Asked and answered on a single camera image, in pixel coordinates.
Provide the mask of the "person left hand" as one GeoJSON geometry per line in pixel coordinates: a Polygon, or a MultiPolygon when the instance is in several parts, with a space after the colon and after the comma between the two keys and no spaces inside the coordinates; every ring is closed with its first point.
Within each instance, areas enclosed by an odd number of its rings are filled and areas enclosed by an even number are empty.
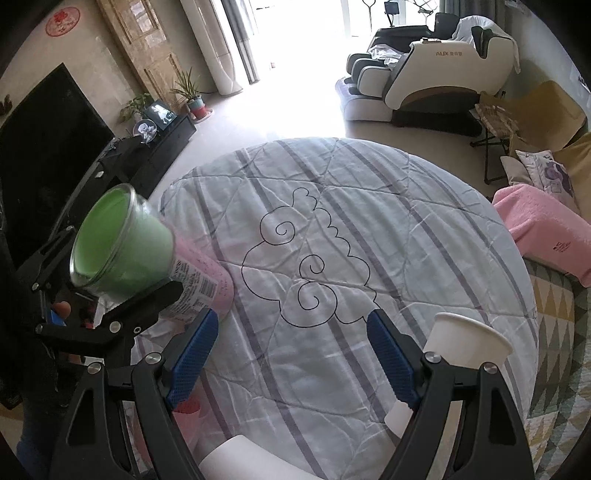
{"type": "Polygon", "coordinates": [[[65,320],[71,313],[71,306],[66,301],[54,303],[50,307],[50,323],[57,326],[65,326],[65,320]]]}

